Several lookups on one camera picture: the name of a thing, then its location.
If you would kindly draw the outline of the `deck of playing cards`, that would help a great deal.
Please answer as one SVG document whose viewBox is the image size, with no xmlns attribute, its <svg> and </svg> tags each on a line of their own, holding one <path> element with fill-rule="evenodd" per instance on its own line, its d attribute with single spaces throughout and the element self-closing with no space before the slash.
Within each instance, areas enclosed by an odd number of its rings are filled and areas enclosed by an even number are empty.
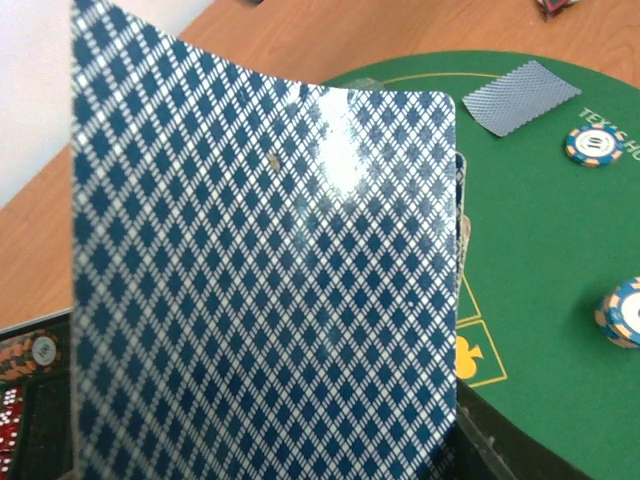
<svg viewBox="0 0 640 480">
<path fill-rule="evenodd" d="M 72 31 L 80 479 L 450 479 L 455 105 Z"/>
</svg>

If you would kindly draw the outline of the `white blue chip stack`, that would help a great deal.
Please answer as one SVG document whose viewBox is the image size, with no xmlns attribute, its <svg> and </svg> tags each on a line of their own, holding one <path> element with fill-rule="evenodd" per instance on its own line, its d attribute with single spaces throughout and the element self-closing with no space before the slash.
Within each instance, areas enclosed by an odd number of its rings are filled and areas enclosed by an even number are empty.
<svg viewBox="0 0 640 480">
<path fill-rule="evenodd" d="M 583 125 L 567 135 L 564 149 L 568 157 L 581 166 L 607 166 L 624 153 L 624 137 L 608 125 Z"/>
<path fill-rule="evenodd" d="M 639 277 L 618 285 L 597 305 L 594 319 L 603 335 L 613 344 L 639 349 Z"/>
</svg>

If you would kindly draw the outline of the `dealt blue-backed playing card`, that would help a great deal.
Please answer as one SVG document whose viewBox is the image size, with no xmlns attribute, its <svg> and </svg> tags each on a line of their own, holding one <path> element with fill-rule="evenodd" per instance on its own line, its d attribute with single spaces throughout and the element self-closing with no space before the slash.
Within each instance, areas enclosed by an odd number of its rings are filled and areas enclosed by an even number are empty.
<svg viewBox="0 0 640 480">
<path fill-rule="evenodd" d="M 467 94 L 462 103 L 483 128 L 505 137 L 581 93 L 531 60 Z"/>
</svg>

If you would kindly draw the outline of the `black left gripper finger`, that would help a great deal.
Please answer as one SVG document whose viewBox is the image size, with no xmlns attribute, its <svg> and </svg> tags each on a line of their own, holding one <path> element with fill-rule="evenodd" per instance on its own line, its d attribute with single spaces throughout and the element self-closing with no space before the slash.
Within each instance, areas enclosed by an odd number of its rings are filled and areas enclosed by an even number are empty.
<svg viewBox="0 0 640 480">
<path fill-rule="evenodd" d="M 516 427 L 461 380 L 457 382 L 456 409 L 456 479 L 589 479 Z"/>
</svg>

